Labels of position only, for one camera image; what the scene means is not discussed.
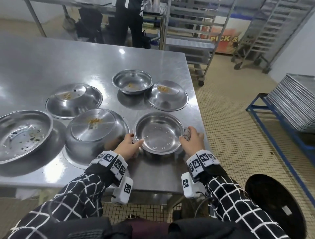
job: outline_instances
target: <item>stainless steel table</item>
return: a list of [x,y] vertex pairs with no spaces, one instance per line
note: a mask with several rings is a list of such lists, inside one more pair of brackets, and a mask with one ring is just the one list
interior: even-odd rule
[[[205,133],[183,53],[52,38],[24,39],[8,34],[0,34],[0,115],[26,109],[45,111],[52,91],[64,84],[81,82],[101,91],[100,108],[117,112],[134,127],[140,116],[159,110],[146,103],[143,96],[124,95],[112,84],[112,77],[124,69],[146,71],[153,82],[171,80],[180,84],[189,102],[170,114],[184,126],[191,125]],[[57,188],[81,175],[84,170],[72,166],[61,152],[69,122],[55,119],[53,135],[45,148],[26,159],[0,165],[0,185]],[[205,145],[210,149],[206,136]],[[134,192],[149,192],[151,198],[160,202],[169,200],[170,195],[182,196],[181,175],[187,172],[184,157],[184,153],[166,157],[140,154],[129,161]],[[145,196],[136,196],[132,201],[146,203],[139,198],[144,200]]]
[[[47,37],[46,33],[41,25],[41,23],[39,22],[37,15],[32,7],[32,4],[30,3],[30,0],[24,0],[37,27],[38,30],[40,31],[41,35],[43,37]],[[81,3],[75,0],[31,0],[34,2],[40,2],[40,3],[51,3],[51,4],[58,4],[58,5],[62,5],[65,16],[69,16],[68,11],[66,6],[70,6],[70,7],[84,7],[84,8],[93,8],[93,9],[97,9],[99,10],[102,14],[107,15],[107,16],[114,16],[116,8],[114,6],[112,6],[112,0],[104,0],[104,5],[98,5],[98,4],[86,4],[86,3]],[[157,17],[161,19],[161,23],[160,23],[160,33],[161,36],[163,36],[164,34],[164,25],[165,25],[165,13],[166,13],[166,6],[164,3],[160,4],[161,8],[164,8],[165,11],[162,11],[161,15],[157,15],[157,14],[152,14],[150,11],[151,9],[147,8],[147,6],[144,6],[144,12],[143,12],[143,17]]]

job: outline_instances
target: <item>stack of baking trays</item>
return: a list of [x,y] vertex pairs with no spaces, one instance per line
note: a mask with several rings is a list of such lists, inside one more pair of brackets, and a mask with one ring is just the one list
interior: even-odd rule
[[315,133],[315,77],[287,74],[267,96],[294,129]]

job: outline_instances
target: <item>blue metal rack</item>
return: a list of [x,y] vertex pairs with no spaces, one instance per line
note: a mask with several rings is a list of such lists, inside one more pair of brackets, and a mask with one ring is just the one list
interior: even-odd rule
[[[256,98],[250,103],[250,105],[246,108],[246,111],[250,111],[252,113],[252,115],[255,117],[256,121],[258,122],[259,126],[261,127],[261,129],[264,131],[264,133],[267,135],[267,137],[269,138],[270,142],[272,143],[272,145],[275,147],[275,149],[277,150],[278,154],[280,155],[280,157],[282,158],[283,162],[285,163],[285,165],[289,168],[290,172],[293,174],[293,176],[295,177],[295,179],[297,180],[297,182],[299,183],[299,185],[301,186],[301,188],[303,189],[303,191],[305,192],[306,196],[310,199],[311,203],[313,204],[313,207],[315,207],[315,199],[312,196],[312,194],[310,193],[310,191],[308,190],[307,186],[304,184],[304,182],[301,180],[301,178],[299,177],[299,175],[296,173],[295,169],[293,168],[293,166],[291,165],[291,163],[289,162],[289,160],[287,159],[287,157],[285,156],[285,154],[282,152],[282,150],[280,149],[280,147],[278,146],[276,140],[272,137],[272,135],[269,133],[268,129],[265,127],[265,125],[263,124],[263,122],[260,120],[260,118],[257,115],[256,110],[270,110],[272,111],[272,113],[277,117],[277,119],[280,121],[280,124],[282,125],[282,127],[289,133],[289,135],[291,136],[291,138],[295,141],[295,143],[300,147],[300,149],[305,153],[305,155],[310,159],[310,161],[312,162],[312,164],[315,166],[315,156],[314,154],[312,154],[312,151],[315,150],[314,146],[311,145],[306,145],[299,137],[299,135],[295,132],[295,130],[287,123],[287,121],[285,120],[285,118],[283,117],[283,115],[281,113],[279,113],[276,108],[272,105],[272,103],[270,103],[266,96],[268,94],[266,93],[259,93]],[[260,105],[254,105],[255,102],[258,99],[261,99],[266,106],[260,106]]]

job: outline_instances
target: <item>black pants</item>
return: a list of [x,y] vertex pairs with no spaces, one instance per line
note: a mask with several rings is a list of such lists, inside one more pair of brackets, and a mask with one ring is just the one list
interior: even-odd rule
[[131,30],[132,46],[142,48],[143,18],[138,11],[125,7],[117,7],[115,13],[114,44],[123,46],[126,41],[128,27]]

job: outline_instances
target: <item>stainless steel bowl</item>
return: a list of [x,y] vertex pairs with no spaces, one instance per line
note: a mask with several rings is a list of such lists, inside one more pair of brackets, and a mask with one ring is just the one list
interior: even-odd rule
[[160,81],[145,92],[147,102],[163,111],[176,111],[188,104],[188,95],[181,86],[173,81]]
[[137,120],[134,136],[144,139],[143,149],[153,154],[170,154],[180,148],[179,136],[184,127],[174,116],[164,112],[152,112]]
[[114,111],[86,111],[67,127],[64,156],[74,166],[87,168],[102,151],[114,150],[129,132],[127,121]]
[[43,144],[53,129],[53,118],[42,111],[16,111],[0,118],[0,164],[19,159]]
[[58,88],[46,101],[46,110],[58,119],[73,119],[103,101],[101,92],[89,85],[75,83]]
[[121,92],[127,95],[138,95],[150,88],[152,78],[144,71],[124,70],[118,72],[112,78],[112,83]]

